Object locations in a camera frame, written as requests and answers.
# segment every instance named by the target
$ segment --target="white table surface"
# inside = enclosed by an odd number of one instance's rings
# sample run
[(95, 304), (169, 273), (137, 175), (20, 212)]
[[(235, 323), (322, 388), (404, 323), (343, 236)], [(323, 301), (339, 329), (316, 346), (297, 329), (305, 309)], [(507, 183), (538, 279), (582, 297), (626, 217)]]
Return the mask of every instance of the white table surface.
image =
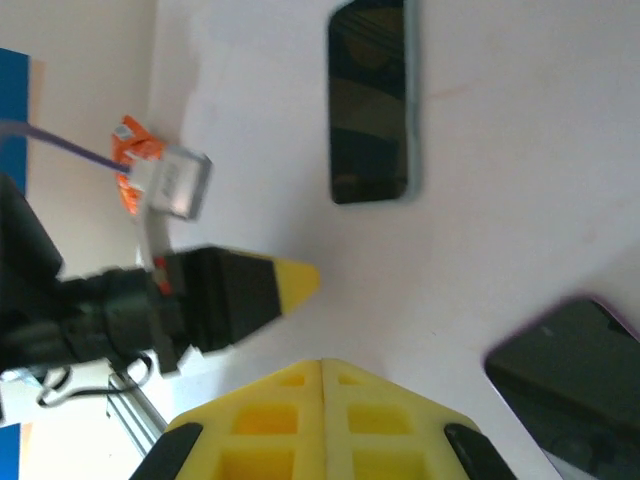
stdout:
[(575, 292), (640, 330), (640, 3), (424, 2), (423, 188), (365, 208), (329, 196), (325, 29), (341, 3), (159, 3), (149, 122), (215, 164), (174, 245), (311, 262), (323, 286), (148, 392), (172, 418), (338, 357), (471, 417), (519, 478), (556, 478), (482, 363)]

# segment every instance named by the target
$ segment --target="black smartphone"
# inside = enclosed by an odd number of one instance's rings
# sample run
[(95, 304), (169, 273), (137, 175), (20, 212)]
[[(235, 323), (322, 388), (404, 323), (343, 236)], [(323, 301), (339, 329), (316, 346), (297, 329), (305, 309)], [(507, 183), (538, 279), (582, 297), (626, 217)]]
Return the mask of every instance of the black smartphone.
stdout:
[(396, 200), (414, 188), (417, 115), (408, 105), (417, 102), (407, 66), (416, 62), (406, 48), (417, 38), (412, 5), (356, 0), (329, 22), (331, 194), (338, 204)]
[(485, 369), (561, 474), (568, 463), (595, 478), (640, 478), (640, 343), (601, 302), (551, 309)]

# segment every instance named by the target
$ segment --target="purple cable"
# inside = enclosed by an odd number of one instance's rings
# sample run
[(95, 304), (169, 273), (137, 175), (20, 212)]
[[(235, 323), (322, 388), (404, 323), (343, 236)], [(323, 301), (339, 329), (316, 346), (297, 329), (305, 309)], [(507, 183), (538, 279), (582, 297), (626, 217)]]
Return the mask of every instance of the purple cable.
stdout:
[(116, 163), (107, 157), (103, 157), (102, 155), (91, 152), (86, 148), (82, 148), (75, 143), (71, 143), (64, 138), (54, 135), (53, 133), (49, 133), (38, 127), (29, 125), (28, 123), (0, 121), (0, 140), (5, 136), (23, 136), (35, 138), (36, 140), (40, 140), (41, 142), (49, 143), (51, 145), (55, 145), (56, 147), (68, 150), (71, 153), (75, 153), (80, 157), (86, 158), (91, 162), (97, 163), (98, 165), (102, 165), (103, 167), (107, 167), (111, 170), (115, 170), (116, 172), (128, 174), (130, 170), (127, 165)]

